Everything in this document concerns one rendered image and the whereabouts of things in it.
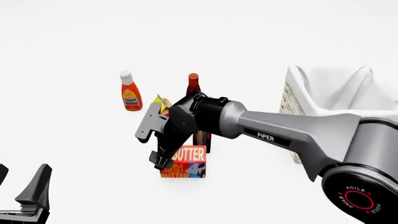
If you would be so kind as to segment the yellow and orange carton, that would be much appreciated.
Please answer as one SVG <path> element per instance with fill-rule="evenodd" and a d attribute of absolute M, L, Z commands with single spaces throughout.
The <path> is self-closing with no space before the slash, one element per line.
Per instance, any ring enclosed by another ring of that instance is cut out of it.
<path fill-rule="evenodd" d="M 163 98 L 160 95 L 157 95 L 153 103 L 160 104 L 159 114 L 169 117 L 169 109 L 171 108 L 172 104 L 168 99 Z"/>

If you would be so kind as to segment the dark sauce bottle red cap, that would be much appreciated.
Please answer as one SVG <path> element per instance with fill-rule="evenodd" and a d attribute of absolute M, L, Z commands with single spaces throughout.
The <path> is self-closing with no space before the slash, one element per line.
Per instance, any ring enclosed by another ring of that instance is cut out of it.
<path fill-rule="evenodd" d="M 200 91 L 201 89 L 198 83 L 198 75 L 196 73 L 189 74 L 187 95 L 190 93 L 200 92 Z M 211 134 L 209 132 L 204 132 L 204 131 L 194 132 L 193 145 L 205 146 L 206 153 L 209 154 L 211 151 Z"/>

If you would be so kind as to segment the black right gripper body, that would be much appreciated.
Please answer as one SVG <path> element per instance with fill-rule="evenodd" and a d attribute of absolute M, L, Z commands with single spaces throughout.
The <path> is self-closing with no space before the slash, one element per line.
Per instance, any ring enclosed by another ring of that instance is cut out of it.
<path fill-rule="evenodd" d="M 156 162 L 171 160 L 195 130 L 195 120 L 191 118 L 156 118 L 157 137 Z"/>

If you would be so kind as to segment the red printed butter box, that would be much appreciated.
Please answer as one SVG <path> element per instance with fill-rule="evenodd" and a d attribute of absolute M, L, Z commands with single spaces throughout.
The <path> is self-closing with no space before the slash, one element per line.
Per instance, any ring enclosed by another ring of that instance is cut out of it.
<path fill-rule="evenodd" d="M 205 178 L 206 147 L 182 146 L 172 157 L 170 168 L 160 171 L 162 178 Z"/>

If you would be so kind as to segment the white cloth basket liner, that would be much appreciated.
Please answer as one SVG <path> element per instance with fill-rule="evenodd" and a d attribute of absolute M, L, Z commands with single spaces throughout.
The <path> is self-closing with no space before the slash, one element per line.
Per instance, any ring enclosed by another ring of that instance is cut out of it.
<path fill-rule="evenodd" d="M 375 78 L 366 65 L 289 65 L 279 111 L 307 116 L 353 113 L 398 123 L 398 89 Z"/>

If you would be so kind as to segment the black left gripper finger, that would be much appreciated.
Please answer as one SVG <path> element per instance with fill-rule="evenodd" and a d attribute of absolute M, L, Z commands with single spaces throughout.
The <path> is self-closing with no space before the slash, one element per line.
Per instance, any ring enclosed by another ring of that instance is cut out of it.
<path fill-rule="evenodd" d="M 42 164 L 27 187 L 15 198 L 22 208 L 43 208 L 50 210 L 49 184 L 52 168 L 48 164 Z"/>
<path fill-rule="evenodd" d="M 0 186 L 4 182 L 8 172 L 9 169 L 4 164 L 0 164 Z"/>

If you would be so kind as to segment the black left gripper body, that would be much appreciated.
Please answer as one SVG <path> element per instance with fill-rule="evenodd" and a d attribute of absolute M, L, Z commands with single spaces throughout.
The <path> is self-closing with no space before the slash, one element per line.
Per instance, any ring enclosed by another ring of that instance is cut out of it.
<path fill-rule="evenodd" d="M 0 224 L 45 224 L 50 212 L 44 208 L 22 207 L 21 210 L 0 210 Z"/>

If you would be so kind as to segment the tomato ketchup bottle white cap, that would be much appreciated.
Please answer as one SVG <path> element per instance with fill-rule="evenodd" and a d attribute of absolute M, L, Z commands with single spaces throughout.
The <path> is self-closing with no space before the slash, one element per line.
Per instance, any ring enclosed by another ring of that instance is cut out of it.
<path fill-rule="evenodd" d="M 142 109 L 142 98 L 139 90 L 132 79 L 129 70 L 123 70 L 119 74 L 121 78 L 121 95 L 124 107 L 128 111 L 139 111 Z"/>

